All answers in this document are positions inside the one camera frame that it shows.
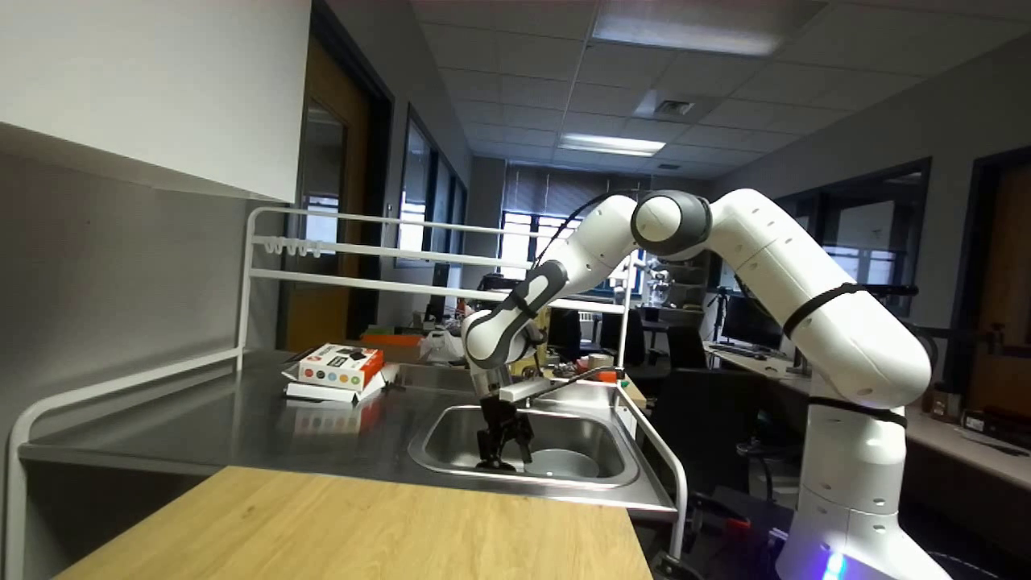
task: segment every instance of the wooden tabletop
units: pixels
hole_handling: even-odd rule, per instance
[[[76,559],[67,580],[644,580],[626,509],[226,466]]]

